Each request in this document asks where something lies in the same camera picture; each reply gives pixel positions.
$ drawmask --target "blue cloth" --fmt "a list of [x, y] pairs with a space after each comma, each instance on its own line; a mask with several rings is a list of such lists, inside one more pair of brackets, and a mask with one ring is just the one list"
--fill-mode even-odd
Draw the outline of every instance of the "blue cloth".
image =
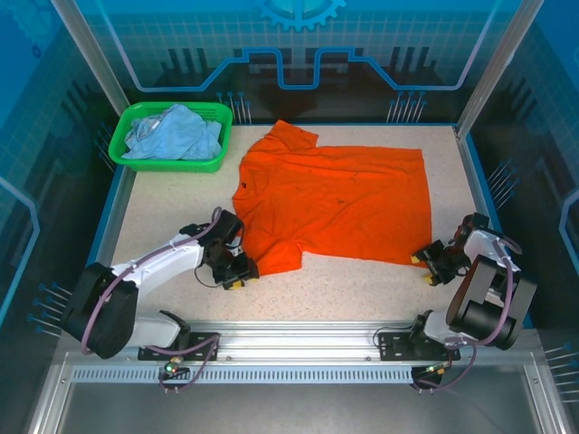
[[129, 151], [123, 158], [210, 160], [221, 152], [219, 122], [205, 122], [182, 104], [160, 115], [133, 120], [125, 137]]

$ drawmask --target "table surface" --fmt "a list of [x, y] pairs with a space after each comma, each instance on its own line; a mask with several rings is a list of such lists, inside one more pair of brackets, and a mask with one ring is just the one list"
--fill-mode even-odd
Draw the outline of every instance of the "table surface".
[[[307, 126], [318, 146], [387, 146], [423, 152], [432, 207], [432, 239], [452, 238], [462, 217], [475, 211], [451, 127]], [[239, 163], [271, 127], [233, 127], [223, 167], [215, 174], [137, 174], [113, 263], [164, 244], [189, 223], [208, 222], [216, 206], [234, 212]], [[246, 288], [205, 288], [187, 271], [150, 294], [140, 310], [166, 309], [188, 320], [411, 320], [448, 308], [460, 279], [431, 288], [425, 269], [372, 260], [304, 253], [297, 271], [267, 276]], [[212, 282], [207, 267], [199, 277]]]

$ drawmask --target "green basket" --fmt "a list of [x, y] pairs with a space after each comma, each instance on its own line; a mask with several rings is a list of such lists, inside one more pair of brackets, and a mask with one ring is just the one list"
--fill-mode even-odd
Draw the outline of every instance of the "green basket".
[[[215, 120], [222, 125], [219, 133], [219, 144], [221, 145], [219, 155], [211, 160], [132, 160], [123, 158], [128, 151], [125, 137], [130, 130], [131, 122], [135, 119], [163, 113], [173, 104], [183, 104], [204, 120]], [[118, 165], [127, 165], [136, 171], [217, 172], [221, 168], [223, 158], [227, 153], [232, 123], [232, 111], [224, 104], [218, 102], [139, 102], [127, 108], [120, 117], [115, 134], [110, 140], [109, 156]]]

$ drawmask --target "orange shirt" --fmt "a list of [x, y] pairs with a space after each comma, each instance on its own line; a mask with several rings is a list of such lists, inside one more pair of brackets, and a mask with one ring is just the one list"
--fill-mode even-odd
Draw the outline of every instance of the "orange shirt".
[[233, 206], [261, 275], [299, 269], [302, 251], [411, 264], [431, 242], [422, 151], [317, 140], [278, 121], [242, 160]]

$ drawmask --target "metal floor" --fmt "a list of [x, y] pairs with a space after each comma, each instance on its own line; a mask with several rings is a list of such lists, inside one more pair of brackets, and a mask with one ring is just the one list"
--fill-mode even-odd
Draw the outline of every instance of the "metal floor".
[[[525, 375], [479, 367], [453, 389], [418, 395], [409, 385], [196, 385], [165, 396], [146, 384], [74, 384], [61, 434], [421, 433], [531, 434]], [[468, 401], [480, 406], [493, 426]]]

